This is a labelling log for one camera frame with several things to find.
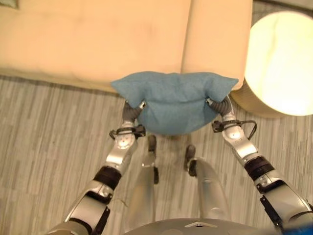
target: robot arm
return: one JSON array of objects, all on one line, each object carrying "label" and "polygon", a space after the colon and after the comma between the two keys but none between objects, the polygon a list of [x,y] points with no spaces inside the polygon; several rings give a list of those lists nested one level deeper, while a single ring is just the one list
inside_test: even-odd
[{"label": "robot arm", "polygon": [[223,138],[232,148],[234,155],[254,181],[254,185],[263,195],[260,199],[266,213],[281,230],[289,222],[298,224],[313,223],[313,208],[304,200],[284,177],[266,160],[247,138],[236,120],[227,96],[221,103],[207,99],[211,108],[222,116],[222,122],[212,124],[214,132],[222,132]]},{"label": "robot arm", "polygon": [[123,109],[123,124],[111,131],[114,147],[107,156],[105,165],[89,182],[77,198],[63,223],[47,235],[100,235],[110,214],[107,205],[119,180],[128,168],[131,156],[137,148],[137,139],[145,135],[143,126],[134,126],[145,102],[133,109],[127,102]]}]

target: beige couch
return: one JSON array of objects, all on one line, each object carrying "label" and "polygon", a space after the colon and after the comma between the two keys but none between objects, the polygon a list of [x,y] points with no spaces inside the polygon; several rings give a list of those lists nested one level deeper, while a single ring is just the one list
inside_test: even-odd
[{"label": "beige couch", "polygon": [[113,91],[138,71],[244,78],[252,0],[20,0],[0,7],[0,74]]}]

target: round side table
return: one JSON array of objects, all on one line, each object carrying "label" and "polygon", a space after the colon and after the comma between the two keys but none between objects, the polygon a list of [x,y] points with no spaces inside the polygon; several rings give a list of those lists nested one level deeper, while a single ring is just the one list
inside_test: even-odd
[{"label": "round side table", "polygon": [[244,84],[231,96],[265,118],[313,114],[313,19],[291,11],[260,19],[250,32]]}]

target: blue pillow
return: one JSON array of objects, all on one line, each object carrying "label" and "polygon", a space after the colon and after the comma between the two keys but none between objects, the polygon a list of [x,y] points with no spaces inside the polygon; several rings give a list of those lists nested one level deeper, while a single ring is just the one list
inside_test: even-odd
[{"label": "blue pillow", "polygon": [[211,72],[165,74],[146,71],[113,81],[111,85],[133,108],[146,101],[138,122],[147,131],[180,135],[211,122],[217,113],[205,99],[222,101],[237,82],[238,79]]}]

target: gray striped carpet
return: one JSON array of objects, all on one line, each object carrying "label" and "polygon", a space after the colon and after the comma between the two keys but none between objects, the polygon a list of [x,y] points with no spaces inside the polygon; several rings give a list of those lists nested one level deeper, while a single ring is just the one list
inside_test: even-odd
[{"label": "gray striped carpet", "polygon": [[[255,3],[253,20],[281,9]],[[39,235],[61,222],[111,149],[108,132],[119,127],[123,102],[105,92],[0,77],[1,235]],[[238,119],[257,121],[252,141],[313,202],[313,117],[265,119],[235,109]],[[157,136],[157,141],[157,220],[199,216],[196,179],[183,171],[185,148],[193,143],[196,155],[220,176],[232,220],[271,225],[252,181],[210,125],[189,135]],[[123,233],[130,191],[146,151],[142,138],[115,191],[104,234]]]}]

